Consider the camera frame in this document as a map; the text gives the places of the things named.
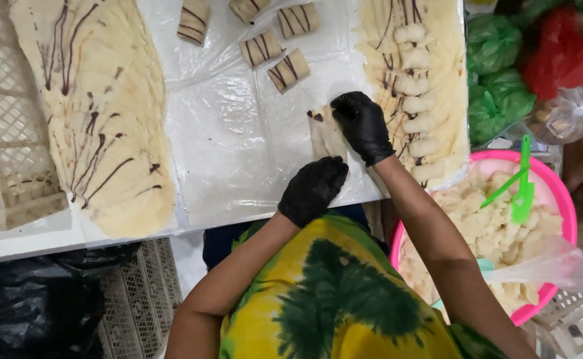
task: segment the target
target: plastic crate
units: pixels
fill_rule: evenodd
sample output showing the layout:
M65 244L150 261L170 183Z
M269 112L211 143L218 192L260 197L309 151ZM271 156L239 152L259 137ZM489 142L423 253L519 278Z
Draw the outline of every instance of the plastic crate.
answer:
M169 238L145 241L136 259L101 279L105 359L151 359L166 344L183 301Z
M583 353L583 294L558 291L531 319L537 337L566 359Z
M0 0L0 230L67 208L32 70Z

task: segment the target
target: black glove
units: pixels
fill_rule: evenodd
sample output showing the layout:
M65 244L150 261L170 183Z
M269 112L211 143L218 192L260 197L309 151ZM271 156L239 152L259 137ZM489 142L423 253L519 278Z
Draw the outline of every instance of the black glove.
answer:
M302 167L291 179L278 210L299 228L322 216L340 193L349 166L342 157L325 157Z
M342 125L342 133L367 167L395 153L389 142L382 108L360 91L338 96L331 102L334 118Z

